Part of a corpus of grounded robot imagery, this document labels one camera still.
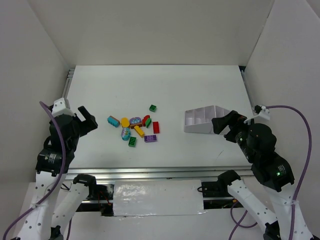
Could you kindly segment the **purple flower lego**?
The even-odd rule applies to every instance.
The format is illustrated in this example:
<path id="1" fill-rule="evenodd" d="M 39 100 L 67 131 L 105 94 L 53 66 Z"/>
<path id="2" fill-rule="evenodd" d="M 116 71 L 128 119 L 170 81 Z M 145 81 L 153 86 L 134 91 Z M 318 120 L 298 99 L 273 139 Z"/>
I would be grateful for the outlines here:
<path id="1" fill-rule="evenodd" d="M 129 120 L 129 127 L 131 129 L 133 129 L 135 126 L 138 126 L 138 127 L 142 127 L 143 126 L 143 123 L 142 123 L 142 119 L 140 117 L 132 117 L 130 120 Z"/>

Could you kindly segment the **green rectangular lego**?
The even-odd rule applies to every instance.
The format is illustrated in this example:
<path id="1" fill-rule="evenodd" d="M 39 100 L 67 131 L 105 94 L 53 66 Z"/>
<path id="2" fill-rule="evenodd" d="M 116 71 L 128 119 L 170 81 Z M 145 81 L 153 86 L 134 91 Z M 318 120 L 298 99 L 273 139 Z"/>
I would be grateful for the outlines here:
<path id="1" fill-rule="evenodd" d="M 134 148 L 136 146 L 136 144 L 137 144 L 137 138 L 131 136 L 129 138 L 128 146 Z"/>

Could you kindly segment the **red curved lego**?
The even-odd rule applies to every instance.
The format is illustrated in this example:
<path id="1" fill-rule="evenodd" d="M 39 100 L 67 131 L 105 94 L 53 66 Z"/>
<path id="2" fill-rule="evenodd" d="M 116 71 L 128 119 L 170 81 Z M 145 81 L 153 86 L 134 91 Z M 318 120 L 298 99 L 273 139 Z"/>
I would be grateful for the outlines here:
<path id="1" fill-rule="evenodd" d="M 150 118 L 150 115 L 145 115 L 144 118 L 142 119 L 142 126 L 144 127 L 146 125 L 146 121 Z"/>

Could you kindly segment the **green sloped lego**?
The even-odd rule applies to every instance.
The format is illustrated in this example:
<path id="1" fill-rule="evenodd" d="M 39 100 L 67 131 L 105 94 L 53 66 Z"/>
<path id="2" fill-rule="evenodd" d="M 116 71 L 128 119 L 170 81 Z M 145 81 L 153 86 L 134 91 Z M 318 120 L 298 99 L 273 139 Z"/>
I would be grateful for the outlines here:
<path id="1" fill-rule="evenodd" d="M 146 121 L 145 121 L 145 127 L 148 128 L 152 123 L 152 119 L 149 117 Z"/>

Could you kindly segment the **lilac rectangular lego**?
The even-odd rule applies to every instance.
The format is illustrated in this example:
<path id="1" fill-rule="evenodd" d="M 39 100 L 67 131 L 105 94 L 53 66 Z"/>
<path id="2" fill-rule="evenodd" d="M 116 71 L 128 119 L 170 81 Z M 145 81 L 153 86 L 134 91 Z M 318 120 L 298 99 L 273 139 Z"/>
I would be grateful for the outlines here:
<path id="1" fill-rule="evenodd" d="M 145 143 L 154 143 L 157 141 L 157 135 L 152 134 L 152 135 L 145 135 L 144 136 L 144 142 Z"/>

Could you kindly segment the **small green square lego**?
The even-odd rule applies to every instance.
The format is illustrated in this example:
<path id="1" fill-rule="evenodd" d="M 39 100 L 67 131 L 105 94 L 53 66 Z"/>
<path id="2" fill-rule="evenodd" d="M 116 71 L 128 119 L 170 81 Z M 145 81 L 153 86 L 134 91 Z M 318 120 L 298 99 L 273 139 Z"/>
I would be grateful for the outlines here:
<path id="1" fill-rule="evenodd" d="M 150 110 L 151 112 L 155 113 L 155 112 L 156 112 L 156 110 L 157 110 L 157 106 L 156 106 L 156 105 L 151 104 L 151 105 L 150 105 L 150 107 L 149 107 L 149 110 Z"/>

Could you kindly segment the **red rectangular lego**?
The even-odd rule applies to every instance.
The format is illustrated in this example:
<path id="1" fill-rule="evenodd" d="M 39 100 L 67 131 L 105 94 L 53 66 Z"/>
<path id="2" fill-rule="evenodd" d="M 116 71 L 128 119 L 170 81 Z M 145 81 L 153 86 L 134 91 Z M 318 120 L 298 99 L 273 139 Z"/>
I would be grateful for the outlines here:
<path id="1" fill-rule="evenodd" d="M 160 133 L 160 125 L 158 121 L 154 121 L 152 123 L 152 128 L 153 128 L 153 133 L 154 134 L 159 134 Z"/>

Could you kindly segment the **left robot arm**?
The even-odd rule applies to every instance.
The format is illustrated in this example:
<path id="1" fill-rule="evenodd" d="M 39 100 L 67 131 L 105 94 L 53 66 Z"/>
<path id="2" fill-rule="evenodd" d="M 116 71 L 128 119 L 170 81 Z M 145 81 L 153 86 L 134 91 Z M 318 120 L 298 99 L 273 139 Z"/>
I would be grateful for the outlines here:
<path id="1" fill-rule="evenodd" d="M 61 100 L 52 107 L 42 107 L 50 117 L 50 135 L 37 156 L 32 202 L 21 216 L 24 223 L 17 240 L 67 240 L 65 232 L 70 232 L 76 210 L 97 188 L 94 176 L 81 173 L 73 179 L 63 201 L 57 203 L 79 139 L 97 129 L 98 124 L 84 106 L 78 108 L 84 120 Z"/>

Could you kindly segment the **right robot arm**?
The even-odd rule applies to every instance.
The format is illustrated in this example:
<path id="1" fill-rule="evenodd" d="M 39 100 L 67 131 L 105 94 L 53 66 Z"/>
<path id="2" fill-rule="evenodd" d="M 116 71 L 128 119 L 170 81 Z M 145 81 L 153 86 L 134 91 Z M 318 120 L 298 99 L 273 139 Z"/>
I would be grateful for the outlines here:
<path id="1" fill-rule="evenodd" d="M 217 181 L 225 192 L 238 200 L 251 214 L 265 240 L 315 240 L 304 220 L 297 195 L 300 183 L 295 184 L 292 168 L 287 160 L 275 151 L 277 142 L 272 130 L 265 124 L 255 123 L 232 110 L 212 120 L 213 132 L 220 134 L 226 127 L 224 138 L 238 144 L 251 164 L 251 171 L 264 187 L 273 210 L 269 210 L 234 171 L 228 170 Z"/>

